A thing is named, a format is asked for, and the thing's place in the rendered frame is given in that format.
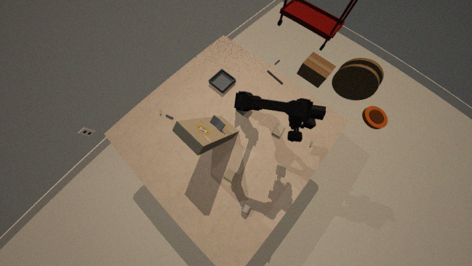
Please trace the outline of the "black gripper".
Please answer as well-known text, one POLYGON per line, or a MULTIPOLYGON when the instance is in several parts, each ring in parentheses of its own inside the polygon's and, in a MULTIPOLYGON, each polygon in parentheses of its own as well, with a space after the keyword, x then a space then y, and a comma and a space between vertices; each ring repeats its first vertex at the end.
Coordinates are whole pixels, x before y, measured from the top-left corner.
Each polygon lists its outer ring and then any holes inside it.
POLYGON ((293 116, 288 115, 289 126, 294 131, 288 132, 288 141, 291 142, 301 142, 302 140, 302 132, 299 132, 299 127, 301 127, 301 123, 304 120, 293 118, 293 116))

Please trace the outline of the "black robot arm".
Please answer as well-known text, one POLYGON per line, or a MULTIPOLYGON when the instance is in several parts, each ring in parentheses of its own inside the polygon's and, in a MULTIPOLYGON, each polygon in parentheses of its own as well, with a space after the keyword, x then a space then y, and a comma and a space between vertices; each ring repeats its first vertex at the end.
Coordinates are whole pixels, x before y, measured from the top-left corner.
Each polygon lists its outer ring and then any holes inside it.
POLYGON ((309 99, 297 99, 284 103, 270 99, 261 99, 262 97, 253 95, 250 92, 239 91, 235 96, 235 108, 239 111, 259 111, 262 109, 285 112, 293 118, 304 120, 301 128, 312 129, 316 126, 315 118, 323 120, 326 107, 313 105, 309 99))

